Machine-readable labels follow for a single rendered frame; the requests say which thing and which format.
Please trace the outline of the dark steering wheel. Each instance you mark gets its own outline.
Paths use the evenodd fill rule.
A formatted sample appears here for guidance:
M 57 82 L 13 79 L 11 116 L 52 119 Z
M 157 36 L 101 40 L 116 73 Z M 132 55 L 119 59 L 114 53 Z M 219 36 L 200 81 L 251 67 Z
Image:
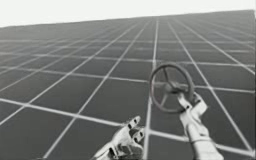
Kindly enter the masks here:
M 186 79 L 186 82 L 188 84 L 188 87 L 183 87 L 181 84 L 178 82 L 172 81 L 168 77 L 167 69 L 168 68 L 174 68 L 177 71 L 179 71 Z M 161 83 L 156 83 L 154 81 L 156 74 L 160 71 L 164 72 L 165 75 L 165 81 Z M 155 70 L 152 71 L 150 75 L 150 97 L 152 100 L 152 103 L 158 107 L 161 111 L 167 112 L 170 114 L 177 114 L 177 113 L 182 113 L 185 111 L 185 108 L 183 109 L 167 109 L 164 107 L 164 104 L 170 94 L 177 94 L 181 98 L 185 99 L 188 102 L 192 102 L 194 100 L 194 83 L 189 75 L 189 73 L 180 65 L 175 64 L 175 63 L 164 63 L 158 66 Z M 165 89 L 165 93 L 163 96 L 163 99 L 161 102 L 158 102 L 157 99 L 154 96 L 154 88 L 155 87 L 163 87 Z

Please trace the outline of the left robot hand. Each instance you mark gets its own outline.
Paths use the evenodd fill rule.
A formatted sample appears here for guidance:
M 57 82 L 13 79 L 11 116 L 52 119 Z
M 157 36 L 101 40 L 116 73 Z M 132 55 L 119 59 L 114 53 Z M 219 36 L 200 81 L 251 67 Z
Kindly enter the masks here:
M 140 127 L 140 116 L 135 116 L 125 122 L 114 134 L 111 140 L 111 148 L 118 158 L 141 158 L 143 146 L 141 141 L 145 137 L 145 128 Z

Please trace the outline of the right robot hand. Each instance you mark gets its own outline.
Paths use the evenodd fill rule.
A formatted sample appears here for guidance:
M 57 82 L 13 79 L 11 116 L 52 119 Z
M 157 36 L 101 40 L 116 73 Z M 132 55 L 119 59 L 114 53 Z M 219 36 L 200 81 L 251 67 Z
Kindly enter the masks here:
M 207 110 L 207 105 L 202 97 L 195 93 L 193 100 L 189 102 L 185 95 L 181 94 L 178 96 L 178 102 L 183 108 L 180 113 L 180 120 L 189 141 L 209 140 L 209 131 L 201 120 L 202 115 Z

